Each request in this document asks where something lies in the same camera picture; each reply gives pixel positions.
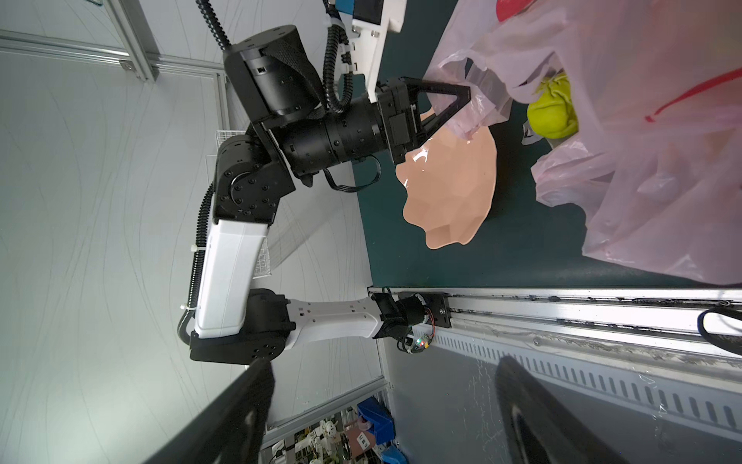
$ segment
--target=dark green table surface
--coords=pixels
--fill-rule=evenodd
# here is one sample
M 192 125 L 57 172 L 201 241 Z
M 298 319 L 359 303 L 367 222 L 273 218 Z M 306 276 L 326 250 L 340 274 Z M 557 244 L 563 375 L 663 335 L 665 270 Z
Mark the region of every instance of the dark green table surface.
M 387 37 L 379 80 L 423 77 L 456 0 L 408 0 L 402 32 Z M 358 193 L 371 274 L 388 287 L 700 287 L 690 280 L 643 272 L 582 256 L 585 215 L 575 205 L 536 202 L 531 166 L 548 153 L 541 140 L 521 145 L 525 106 L 490 128 L 497 145 L 492 209 L 474 239 L 431 250 L 422 229 L 407 223 L 407 192 L 388 153 L 383 174 Z M 355 165 L 357 184 L 373 177 L 373 163 Z

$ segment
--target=plastic bag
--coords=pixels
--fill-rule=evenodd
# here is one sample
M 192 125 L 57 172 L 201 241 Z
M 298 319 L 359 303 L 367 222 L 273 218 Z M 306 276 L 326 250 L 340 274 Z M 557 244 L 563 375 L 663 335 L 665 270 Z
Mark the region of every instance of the plastic bag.
M 563 66 L 582 141 L 601 152 L 742 125 L 740 17 L 738 0 L 539 0 L 466 56 L 522 102 Z
M 531 172 L 536 199 L 585 210 L 585 256 L 710 284 L 742 282 L 742 129 L 628 142 L 591 154 L 580 134 Z
M 482 126 L 508 120 L 510 114 L 512 99 L 494 72 L 476 60 L 470 63 L 467 72 L 472 45 L 500 24 L 497 11 L 500 3 L 503 2 L 459 0 L 425 73 L 428 80 L 471 87 L 471 102 L 446 124 L 463 139 L 470 139 Z M 429 98 L 436 113 L 453 101 L 448 95 L 431 94 Z

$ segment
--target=white wall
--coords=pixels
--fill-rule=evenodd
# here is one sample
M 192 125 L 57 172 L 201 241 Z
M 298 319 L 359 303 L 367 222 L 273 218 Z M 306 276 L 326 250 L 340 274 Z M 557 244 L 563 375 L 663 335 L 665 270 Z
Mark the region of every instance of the white wall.
M 194 0 L 122 0 L 124 5 L 134 2 L 139 2 L 160 54 L 222 61 Z M 211 5 L 232 42 L 295 24 L 309 60 L 321 65 L 326 40 L 322 0 L 211 0 Z M 136 13 L 131 14 L 136 21 Z M 105 8 L 86 0 L 5 0 L 0 2 L 0 29 L 122 47 Z
M 105 8 L 85 0 L 4 0 L 0 29 L 123 48 Z
M 0 462 L 141 462 L 243 369 L 190 361 L 175 334 L 212 81 L 6 53 L 0 68 Z M 283 263 L 265 287 L 330 300 L 370 284 L 355 195 L 323 180 L 281 201 L 271 239 Z M 274 369 L 274 421 L 381 372 L 365 339 Z

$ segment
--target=black cable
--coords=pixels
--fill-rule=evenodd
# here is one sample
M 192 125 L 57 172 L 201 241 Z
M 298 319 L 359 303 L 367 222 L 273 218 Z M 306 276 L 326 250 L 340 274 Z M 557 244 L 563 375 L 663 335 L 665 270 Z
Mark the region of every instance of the black cable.
M 330 18 L 340 20 L 335 5 L 325 2 L 325 10 Z M 322 67 L 322 84 L 325 93 L 325 106 L 334 113 L 344 113 L 353 98 L 353 72 L 343 74 L 343 99 L 338 101 L 335 90 L 335 63 L 338 58 L 340 43 L 348 45 L 348 35 L 345 28 L 338 24 L 331 24 L 327 28 L 327 46 L 325 47 L 324 65 Z M 349 53 L 342 58 L 344 63 L 350 64 Z
M 201 207 L 198 210 L 198 219 L 196 220 L 196 251 L 193 254 L 193 264 L 191 265 L 191 281 L 188 285 L 188 303 L 183 315 L 178 322 L 178 337 L 183 343 L 190 345 L 191 336 L 188 334 L 186 327 L 188 321 L 196 315 L 195 308 L 198 304 L 198 294 L 201 291 L 201 274 L 203 273 L 203 259 L 206 256 L 206 233 L 209 229 L 209 211 L 211 210 L 211 197 L 214 195 L 214 184 L 211 184 L 203 195 Z
M 214 13 L 214 8 L 211 7 L 209 0 L 196 0 L 196 4 L 198 5 L 198 9 L 201 10 L 201 14 L 206 20 L 206 25 L 209 26 L 211 34 L 217 40 L 219 48 L 222 51 L 229 48 L 229 39 L 227 39 L 227 35 L 224 33 L 224 29 L 222 29 L 222 25 L 219 23 L 217 14 Z
M 738 321 L 742 321 L 742 313 L 735 310 L 716 307 L 703 311 L 698 316 L 698 332 L 704 340 L 722 350 L 742 356 L 742 337 L 711 334 L 706 330 L 703 326 L 703 319 L 706 317 L 706 314 L 709 313 L 719 314 L 728 318 L 737 319 Z
M 392 289 L 390 289 L 389 287 L 382 287 L 381 288 L 381 292 L 382 293 L 389 293 L 390 296 L 392 295 Z M 390 298 L 390 301 L 392 302 L 392 307 L 394 307 L 394 310 L 397 313 L 400 313 L 400 310 L 397 307 L 397 302 L 394 301 L 394 298 L 393 297 Z M 404 334 L 404 338 L 401 339 L 401 340 L 397 340 L 397 350 L 400 350 L 400 351 L 402 351 L 404 353 L 412 353 L 412 354 L 417 354 L 417 353 L 422 353 L 423 352 L 424 348 L 423 347 L 415 346 L 414 339 L 409 338 L 410 335 L 412 335 L 412 334 L 413 334 L 413 328 L 410 326 L 410 327 L 407 328 L 407 332 Z
M 378 158 L 374 155 L 370 154 L 367 157 L 361 158 L 361 160 L 365 160 L 366 158 L 373 158 L 376 162 L 376 176 L 373 178 L 373 180 L 366 185 L 363 186 L 339 186 L 335 183 L 335 179 L 332 178 L 332 174 L 330 174 L 328 169 L 322 169 L 322 172 L 325 173 L 325 179 L 327 179 L 327 183 L 329 184 L 329 187 L 332 190 L 337 190 L 338 192 L 345 192 L 345 193 L 356 193 L 360 192 L 361 190 L 365 189 L 368 186 L 371 186 L 378 182 L 379 179 L 381 179 L 381 163 L 378 161 Z

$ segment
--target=blue container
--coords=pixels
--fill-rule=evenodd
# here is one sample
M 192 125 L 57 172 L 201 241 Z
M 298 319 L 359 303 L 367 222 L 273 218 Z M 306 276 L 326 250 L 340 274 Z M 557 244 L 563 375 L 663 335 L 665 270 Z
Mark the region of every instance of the blue container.
M 342 13 L 348 13 L 353 15 L 353 8 L 355 6 L 355 0 L 336 0 L 335 8 Z
M 394 421 L 382 408 L 373 396 L 358 403 L 358 414 L 365 420 L 371 422 L 370 432 L 376 438 L 376 443 L 381 445 L 394 440 Z
M 394 445 L 381 452 L 381 460 L 389 464 L 407 464 L 407 459 Z

